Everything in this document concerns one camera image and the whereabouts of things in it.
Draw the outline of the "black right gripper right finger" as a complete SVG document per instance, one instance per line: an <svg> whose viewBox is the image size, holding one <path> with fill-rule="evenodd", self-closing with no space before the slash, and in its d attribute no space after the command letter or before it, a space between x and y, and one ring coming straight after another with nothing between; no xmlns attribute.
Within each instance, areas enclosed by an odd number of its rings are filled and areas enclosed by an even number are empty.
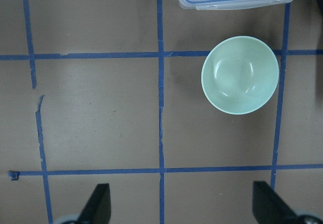
<svg viewBox="0 0 323 224"><path fill-rule="evenodd" d="M252 213L257 223L298 223L297 214L265 181L254 181Z"/></svg>

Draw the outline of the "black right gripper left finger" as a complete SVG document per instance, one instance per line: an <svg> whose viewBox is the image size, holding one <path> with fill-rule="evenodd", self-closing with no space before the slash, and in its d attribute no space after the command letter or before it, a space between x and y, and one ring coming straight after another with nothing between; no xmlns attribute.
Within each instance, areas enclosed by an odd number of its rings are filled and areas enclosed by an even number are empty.
<svg viewBox="0 0 323 224"><path fill-rule="evenodd" d="M111 194L109 184L98 184L81 214L78 223L109 223L111 220Z"/></svg>

